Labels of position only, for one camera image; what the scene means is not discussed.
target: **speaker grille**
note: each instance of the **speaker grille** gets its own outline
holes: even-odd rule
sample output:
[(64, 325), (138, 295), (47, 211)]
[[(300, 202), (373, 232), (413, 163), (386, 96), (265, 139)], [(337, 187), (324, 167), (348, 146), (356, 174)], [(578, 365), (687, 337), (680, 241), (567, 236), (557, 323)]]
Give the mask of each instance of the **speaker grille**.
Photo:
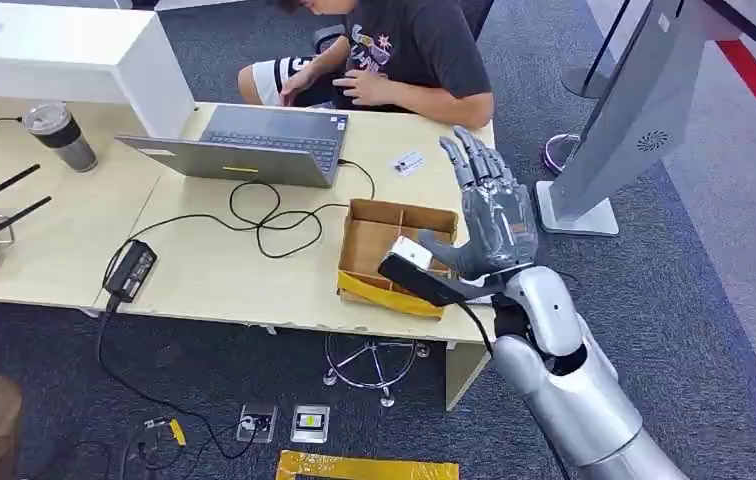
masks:
[(662, 130), (649, 132), (637, 142), (637, 150), (641, 152), (654, 152), (669, 142), (669, 134)]

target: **tumbler lid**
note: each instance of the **tumbler lid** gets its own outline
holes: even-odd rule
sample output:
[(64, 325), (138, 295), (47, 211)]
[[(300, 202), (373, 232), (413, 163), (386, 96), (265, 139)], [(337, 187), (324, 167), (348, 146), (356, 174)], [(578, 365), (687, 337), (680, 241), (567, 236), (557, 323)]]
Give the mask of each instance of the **tumbler lid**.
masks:
[(70, 119), (65, 103), (46, 103), (26, 113), (22, 124), (34, 135), (50, 135), (68, 125)]

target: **laptop keyboard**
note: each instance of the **laptop keyboard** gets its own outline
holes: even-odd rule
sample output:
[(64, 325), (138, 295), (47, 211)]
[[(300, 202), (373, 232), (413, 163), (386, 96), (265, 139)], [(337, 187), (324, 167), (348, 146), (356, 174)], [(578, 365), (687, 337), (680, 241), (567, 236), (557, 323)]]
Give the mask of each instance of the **laptop keyboard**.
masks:
[(299, 150), (313, 154), (316, 164), (323, 173), (330, 173), (334, 162), (337, 161), (334, 152), (337, 149), (335, 140), (320, 140), (315, 138), (271, 137), (268, 135), (244, 135), (236, 132), (208, 130), (204, 133), (204, 142), (224, 143), (243, 147), (280, 148), (282, 150)]

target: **yellow tape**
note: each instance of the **yellow tape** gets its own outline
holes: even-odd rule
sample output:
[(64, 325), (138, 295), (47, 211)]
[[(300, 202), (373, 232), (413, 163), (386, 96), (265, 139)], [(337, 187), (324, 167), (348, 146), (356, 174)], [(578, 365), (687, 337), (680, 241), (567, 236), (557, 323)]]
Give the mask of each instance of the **yellow tape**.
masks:
[(181, 429), (181, 425), (174, 418), (169, 422), (169, 428), (172, 429), (172, 436), (175, 437), (175, 441), (178, 445), (185, 447), (187, 445), (187, 438), (184, 436), (184, 431)]
[(421, 315), (424, 317), (442, 317), (443, 309), (435, 307), (425, 300), (411, 297), (399, 292), (391, 292), (383, 288), (374, 287), (368, 283), (362, 282), (351, 275), (338, 272), (337, 286), (356, 295), (371, 300), (378, 305), (382, 305), (391, 310), (409, 313), (411, 315)]
[(456, 463), (330, 457), (281, 450), (275, 480), (295, 480), (296, 475), (345, 480), (459, 480), (460, 468)]
[(257, 173), (260, 170), (257, 170), (256, 168), (241, 168), (241, 167), (222, 167), (222, 170), (228, 170), (229, 172), (246, 172), (246, 173)]

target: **human hand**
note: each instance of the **human hand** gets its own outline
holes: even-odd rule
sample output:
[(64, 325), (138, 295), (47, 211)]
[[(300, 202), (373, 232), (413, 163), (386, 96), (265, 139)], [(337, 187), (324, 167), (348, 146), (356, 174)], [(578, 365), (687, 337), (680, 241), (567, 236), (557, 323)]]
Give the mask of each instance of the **human hand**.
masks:
[(467, 280), (532, 262), (537, 232), (527, 190), (514, 180), (499, 152), (465, 128), (454, 131), (466, 157), (449, 138), (441, 137), (440, 146), (455, 169), (469, 242), (454, 248), (428, 230), (419, 231), (419, 242)]
[(299, 93), (307, 90), (316, 81), (317, 75), (313, 73), (310, 65), (302, 68), (298, 73), (290, 77), (284, 85), (281, 86), (281, 93), (278, 99), (281, 105), (291, 107)]
[(343, 87), (343, 95), (352, 97), (354, 105), (387, 105), (393, 103), (393, 81), (385, 75), (349, 70), (344, 78), (333, 81), (335, 87)]

